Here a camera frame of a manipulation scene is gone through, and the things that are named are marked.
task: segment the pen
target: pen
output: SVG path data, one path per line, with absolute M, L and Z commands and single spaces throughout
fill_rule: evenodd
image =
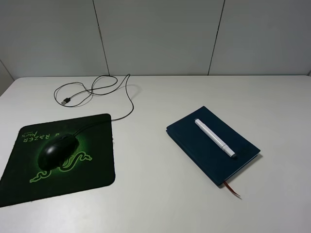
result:
M 219 146 L 220 149 L 226 152 L 227 155 L 229 155 L 231 158 L 237 156 L 235 152 L 230 149 L 230 147 L 226 143 L 224 143 L 224 141 L 221 140 L 212 130 L 210 130 L 210 128 L 207 127 L 202 121 L 196 119 L 194 122 L 207 136 L 209 136 L 210 139 L 213 140 L 214 143 L 216 143 L 217 146 Z

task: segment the bookmark ribbon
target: bookmark ribbon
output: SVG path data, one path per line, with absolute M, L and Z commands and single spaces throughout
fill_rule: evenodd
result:
M 234 192 L 234 190 L 228 185 L 226 181 L 224 181 L 224 185 L 230 190 L 231 193 L 233 193 L 234 195 L 237 195 L 238 197 L 241 197 L 239 194 Z

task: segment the wall seam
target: wall seam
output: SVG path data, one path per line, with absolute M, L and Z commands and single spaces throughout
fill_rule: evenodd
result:
M 15 79 L 13 78 L 13 76 L 11 75 L 11 73 L 9 72 L 8 68 L 5 66 L 5 64 L 2 62 L 2 60 L 0 59 L 0 63 L 3 65 L 3 67 L 5 68 L 6 72 L 8 72 L 8 74 L 10 75 L 11 79 L 13 79 L 13 81 L 15 81 Z
M 92 0 L 92 2 L 93 2 L 94 12 L 95 12 L 95 16 L 96 16 L 96 21 L 97 21 L 98 33 L 99 33 L 99 36 L 101 38 L 102 48 L 103 48 L 104 56 L 105 56 L 105 60 L 106 60 L 106 66 L 107 66 L 108 74 L 110 75 L 107 56 L 106 56 L 106 52 L 105 52 L 105 48 L 104 48 L 102 31 L 101 31 L 101 27 L 100 27 L 99 22 L 98 22 L 98 16 L 97 16 L 97 12 L 96 12 L 95 2 L 94 2 L 94 0 Z
M 218 37 L 218 32 L 219 32 L 219 27 L 220 27 L 220 23 L 221 23 L 222 17 L 223 17 L 224 7 L 225 7 L 225 0 L 224 0 L 224 3 L 223 3 L 222 12 L 220 13 L 220 18 L 219 18 L 217 33 L 216 33 L 215 42 L 214 42 L 214 47 L 213 47 L 213 52 L 212 52 L 212 57 L 210 58 L 210 63 L 209 63 L 207 75 L 209 75 L 210 67 L 211 67 L 211 65 L 212 65 L 213 56 L 214 56 L 215 47 L 216 47 L 216 42 L 217 42 L 217 37 Z

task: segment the black cable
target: black cable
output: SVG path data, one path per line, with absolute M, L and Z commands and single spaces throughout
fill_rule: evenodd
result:
M 96 126 L 96 125 L 98 125 L 98 124 L 103 124 L 103 123 L 106 123 L 106 122 L 113 122 L 113 121 L 117 121 L 117 120 L 122 120 L 122 119 L 126 118 L 127 116 L 129 116 L 129 115 L 134 111 L 134 104 L 133 104 L 133 102 L 132 102 L 132 100 L 131 100 L 131 98 L 129 97 L 128 92 L 127 92 L 127 82 L 128 82 L 128 80 L 129 80 L 130 76 L 131 76 L 130 74 L 127 74 L 127 75 L 124 77 L 124 79 L 122 80 L 122 82 L 120 83 L 120 85 L 119 85 L 118 87 L 116 87 L 114 90 L 112 90 L 112 91 L 110 91 L 110 92 L 103 93 L 103 94 L 94 93 L 94 90 L 99 90 L 99 89 L 103 89 L 103 88 L 107 88 L 107 87 L 112 87 L 112 86 L 114 86 L 114 85 L 117 84 L 117 82 L 118 82 L 118 79 L 117 79 L 116 77 L 110 76 L 110 75 L 101 75 L 101 76 L 98 76 L 98 77 L 93 81 L 92 86 L 91 86 L 90 89 L 87 89 L 87 88 L 84 86 L 84 84 L 83 84 L 83 83 L 80 83 L 80 82 L 67 83 L 67 84 L 64 84 L 64 85 L 60 86 L 59 88 L 55 89 L 55 91 L 54 91 L 54 99 L 55 99 L 55 101 L 56 101 L 58 104 L 60 104 L 60 105 L 62 105 L 62 106 L 64 106 L 64 107 L 72 108 L 72 107 L 81 106 L 81 104 L 82 104 L 84 101 L 86 101 L 86 100 L 87 100 L 89 97 L 91 97 L 91 96 L 92 96 L 92 97 L 93 97 L 93 96 L 104 96 L 104 95 L 108 95 L 108 94 L 110 94 L 110 93 L 112 93 L 112 92 L 118 90 L 119 87 L 122 85 L 122 83 L 123 83 L 123 82 L 125 81 L 125 79 L 127 78 L 127 79 L 126 79 L 126 82 L 125 82 L 125 92 L 126 92 L 126 95 L 127 95 L 128 99 L 130 100 L 130 102 L 131 102 L 131 104 L 132 104 L 132 110 L 131 110 L 127 115 L 122 116 L 122 117 L 117 118 L 117 119 L 112 119 L 112 120 L 108 120 L 108 121 L 107 121 L 107 120 L 104 120 L 104 121 L 99 121 L 99 122 L 95 122 L 95 123 L 92 123 L 92 124 L 85 125 L 85 126 L 79 128 L 79 129 L 73 134 L 74 136 L 76 136 L 76 135 L 80 134 L 81 132 L 83 132 L 84 130 L 86 130 L 86 129 L 90 128 L 90 127 Z M 95 83 L 98 81 L 98 79 L 100 79 L 100 78 L 102 78 L 102 77 L 111 77 L 111 78 L 114 78 L 114 79 L 115 79 L 115 82 L 114 82 L 113 84 L 111 84 L 111 85 L 108 85 L 108 86 L 102 86 L 102 87 L 94 88 Z M 83 86 L 83 88 L 84 88 L 85 90 L 84 90 L 84 91 L 80 91 L 80 92 L 74 94 L 73 96 L 64 99 L 64 101 L 63 101 L 62 103 L 58 102 L 58 100 L 57 100 L 57 98 L 56 98 L 58 91 L 59 91 L 61 88 L 63 88 L 64 86 L 71 85 L 71 84 L 78 84 L 78 85 L 81 85 L 81 86 Z M 89 95 L 88 95 L 86 98 L 84 98 L 80 103 L 78 103 L 78 104 L 76 104 L 76 105 L 72 105 L 72 106 L 66 106 L 66 105 L 65 105 L 66 103 L 68 103 L 69 101 L 71 101 L 72 98 L 74 98 L 74 97 L 76 97 L 77 95 L 80 95 L 80 94 L 82 94 L 82 93 L 84 93 L 84 92 L 88 92 Z

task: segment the computer mouse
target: computer mouse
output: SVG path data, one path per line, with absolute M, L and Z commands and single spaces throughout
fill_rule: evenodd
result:
M 77 149 L 79 141 L 72 134 L 56 136 L 42 149 L 38 157 L 38 165 L 44 171 L 52 170 L 64 163 Z

